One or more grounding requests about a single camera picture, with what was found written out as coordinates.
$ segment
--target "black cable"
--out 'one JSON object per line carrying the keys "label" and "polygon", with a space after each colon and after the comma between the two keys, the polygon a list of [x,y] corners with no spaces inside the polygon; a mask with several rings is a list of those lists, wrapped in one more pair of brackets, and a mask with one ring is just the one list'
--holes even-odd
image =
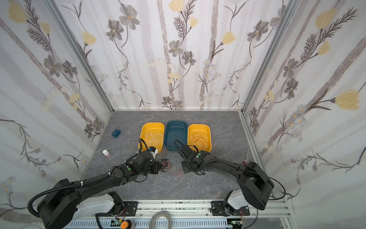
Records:
{"label": "black cable", "polygon": [[[231,167],[233,167],[233,168],[235,168],[235,169],[239,169],[239,168],[237,168],[237,167],[235,167],[235,166],[233,166],[233,165],[231,165],[231,164],[229,164],[229,163],[226,163],[226,162],[224,162],[224,161],[221,161],[221,160],[219,160],[219,162],[221,162],[221,163],[224,163],[224,164],[226,164],[226,165],[229,165],[229,166],[231,166]],[[256,173],[256,172],[252,172],[252,171],[250,171],[250,170],[246,170],[246,169],[239,169],[239,170],[241,170],[241,171],[247,171],[247,172],[250,172],[250,173],[255,173],[255,174],[258,174],[258,175],[261,175],[261,176],[264,176],[264,177],[268,177],[269,179],[272,179],[272,180],[274,180],[274,181],[276,181],[277,183],[279,183],[281,186],[282,186],[282,188],[283,188],[283,196],[281,196],[280,198],[277,198],[277,199],[268,199],[268,200],[279,200],[279,199],[282,199],[283,197],[285,197],[285,195],[286,195],[286,189],[285,189],[285,187],[278,181],[278,180],[276,180],[276,179],[274,179],[274,178],[272,178],[272,177],[269,177],[269,176],[267,176],[267,175],[264,175],[264,174],[261,174],[261,173]]]}
{"label": "black cable", "polygon": [[248,227],[252,226],[252,225],[257,221],[257,218],[258,218],[258,209],[257,209],[257,216],[255,217],[255,219],[254,219],[253,223],[251,223],[249,226],[247,226],[247,227],[245,227],[245,228],[243,228],[243,229],[246,229],[246,228],[248,228]]}
{"label": "black cable", "polygon": [[145,145],[145,147],[146,147],[146,150],[148,150],[148,147],[147,147],[147,145],[146,145],[146,142],[145,142],[142,138],[140,138],[139,140],[143,142],[143,144],[144,144],[144,145]]}
{"label": "black cable", "polygon": [[[143,180],[143,181],[146,181],[146,179],[147,179],[147,174],[145,175],[146,177],[145,177],[145,179]],[[138,182],[138,183],[141,183],[141,182],[143,182],[143,181],[137,181],[137,180],[134,180],[135,182]]]}
{"label": "black cable", "polygon": [[195,145],[188,145],[188,146],[193,146],[193,147],[196,149],[196,152],[198,153],[198,148],[197,148],[197,146],[195,146]]}
{"label": "black cable", "polygon": [[97,225],[98,225],[99,229],[103,229],[102,228],[102,225],[100,225],[100,222],[99,222],[99,219],[98,219],[98,215],[97,214],[95,214],[95,220],[97,221]]}
{"label": "black cable", "polygon": [[105,175],[104,177],[101,177],[99,179],[92,180],[92,181],[87,181],[87,182],[83,182],[83,183],[82,183],[82,181],[80,181],[80,183],[78,183],[78,184],[69,184],[69,185],[65,185],[63,187],[52,188],[52,189],[46,190],[44,192],[38,193],[37,195],[35,195],[34,197],[32,197],[32,199],[30,199],[30,201],[28,202],[28,205],[27,205],[28,211],[30,212],[30,214],[34,215],[35,217],[40,218],[40,214],[33,208],[33,202],[35,200],[37,200],[41,196],[47,195],[47,194],[49,194],[51,192],[65,190],[65,189],[70,189],[70,188],[78,187],[78,186],[88,186],[88,185],[93,184],[93,183],[101,182],[101,181],[107,179],[108,177],[110,177],[111,174],[112,174],[112,172],[113,172],[113,170],[116,167],[117,166],[113,166],[112,169],[111,169],[111,171],[107,175]]}
{"label": "black cable", "polygon": [[135,158],[139,153],[141,153],[141,151],[142,151],[142,142],[144,143],[144,145],[145,145],[145,147],[146,147],[146,149],[147,149],[147,145],[146,145],[146,142],[142,139],[142,138],[139,138],[138,139],[138,145],[139,145],[139,151],[136,153],[136,154],[134,154],[134,155],[132,155],[131,157],[129,157],[126,161],[125,161],[125,163],[126,164],[128,164],[133,158]]}

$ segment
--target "blue small box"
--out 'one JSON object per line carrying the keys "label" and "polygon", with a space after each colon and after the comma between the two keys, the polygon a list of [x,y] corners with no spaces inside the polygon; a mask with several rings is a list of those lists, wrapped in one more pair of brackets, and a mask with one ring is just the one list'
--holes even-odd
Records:
{"label": "blue small box", "polygon": [[120,130],[115,130],[113,133],[112,133],[112,136],[113,137],[118,137],[118,135],[121,133],[121,131]]}

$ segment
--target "yellow flower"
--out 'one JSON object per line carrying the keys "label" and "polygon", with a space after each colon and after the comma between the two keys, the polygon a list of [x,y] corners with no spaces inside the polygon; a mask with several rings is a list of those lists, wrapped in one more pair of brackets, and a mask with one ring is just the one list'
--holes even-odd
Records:
{"label": "yellow flower", "polygon": [[325,11],[324,13],[320,14],[315,21],[315,25],[319,29],[325,29],[328,27],[329,23],[333,20],[334,15],[336,14],[336,9],[332,8],[329,11]]}
{"label": "yellow flower", "polygon": [[47,106],[52,106],[53,105],[52,100],[50,100],[50,99],[46,100],[46,105]]}
{"label": "yellow flower", "polygon": [[10,6],[8,8],[9,18],[16,23],[24,23],[27,21],[27,15],[24,12],[21,5],[16,1],[10,1]]}
{"label": "yellow flower", "polygon": [[324,44],[320,47],[318,54],[319,55],[323,55],[326,54],[327,52],[329,52],[330,47],[329,47],[329,43],[328,41],[324,42]]}
{"label": "yellow flower", "polygon": [[48,111],[48,106],[47,105],[42,105],[41,108],[42,108],[43,111]]}
{"label": "yellow flower", "polygon": [[184,0],[173,0],[169,3],[169,8],[175,12],[181,12],[184,8]]}
{"label": "yellow flower", "polygon": [[80,95],[78,93],[71,94],[69,101],[71,103],[75,102],[77,99],[80,99]]}
{"label": "yellow flower", "polygon": [[178,75],[177,73],[170,73],[169,77],[170,78],[176,78],[177,80],[180,79],[180,75]]}
{"label": "yellow flower", "polygon": [[197,25],[197,23],[198,23],[198,20],[194,17],[191,17],[191,20],[189,21],[189,25],[191,27],[195,27]]}
{"label": "yellow flower", "polygon": [[47,23],[40,22],[40,25],[41,25],[44,32],[46,32],[47,34],[50,33],[49,25]]}
{"label": "yellow flower", "polygon": [[83,41],[87,44],[87,45],[93,45],[96,41],[97,38],[94,37],[93,35],[91,35],[90,33],[84,31],[83,32]]}
{"label": "yellow flower", "polygon": [[331,100],[331,102],[337,104],[340,108],[344,110],[357,110],[359,93],[356,89],[345,91],[339,96]]}
{"label": "yellow flower", "polygon": [[267,100],[267,99],[269,99],[271,102],[273,102],[275,100],[275,94],[273,93],[272,90],[269,90],[268,94],[266,94],[264,96],[264,100]]}
{"label": "yellow flower", "polygon": [[226,32],[223,38],[222,43],[227,45],[230,44],[231,42],[235,41],[236,37],[234,37],[234,34],[232,32]]}

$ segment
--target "cable sleeve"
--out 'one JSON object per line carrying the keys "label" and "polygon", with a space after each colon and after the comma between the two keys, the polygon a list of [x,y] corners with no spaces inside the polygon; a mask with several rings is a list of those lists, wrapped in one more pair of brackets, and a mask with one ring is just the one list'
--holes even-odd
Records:
{"label": "cable sleeve", "polygon": [[156,213],[150,220],[150,224],[149,224],[149,229],[154,229],[154,225],[155,225],[155,221],[159,218],[159,217],[165,217],[168,220],[168,229],[172,229],[172,218],[170,218],[170,215],[165,212],[165,211],[159,211],[158,213]]}

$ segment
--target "red wire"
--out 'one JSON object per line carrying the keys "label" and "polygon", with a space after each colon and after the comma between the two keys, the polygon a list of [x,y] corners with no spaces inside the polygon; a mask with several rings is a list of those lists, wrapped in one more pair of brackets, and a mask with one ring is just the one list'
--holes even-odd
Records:
{"label": "red wire", "polygon": [[240,220],[242,220],[244,217],[244,213],[241,210],[240,210],[240,214],[242,215],[242,218]]}

